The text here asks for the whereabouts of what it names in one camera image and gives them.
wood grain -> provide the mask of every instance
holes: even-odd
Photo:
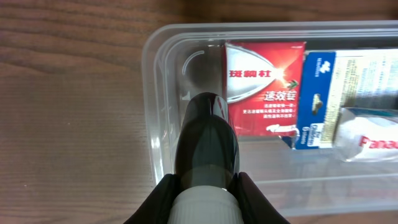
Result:
[[[397,9],[395,0],[0,1],[0,223],[122,223],[148,196],[140,63],[157,28],[396,19]]]

clear plastic box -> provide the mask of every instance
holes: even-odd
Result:
[[[189,99],[221,94],[226,40],[306,41],[307,50],[398,47],[398,21],[180,24],[160,28],[142,53],[154,181],[174,170]],[[285,216],[398,209],[398,164],[344,163],[333,149],[293,151],[277,138],[239,139],[241,171]]]

package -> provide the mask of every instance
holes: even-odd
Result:
[[[331,147],[342,106],[396,109],[397,96],[397,49],[310,52],[303,70],[293,147]]]
[[[346,162],[398,162],[398,111],[342,108],[334,146]]]
[[[295,134],[304,42],[225,44],[227,102],[240,136]]]

red box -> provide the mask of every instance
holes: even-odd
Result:
[[[237,135],[292,136],[305,42],[225,44],[229,115]]]

white bottle cap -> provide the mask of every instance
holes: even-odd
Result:
[[[184,190],[173,202],[169,224],[243,224],[238,201],[213,186]]]

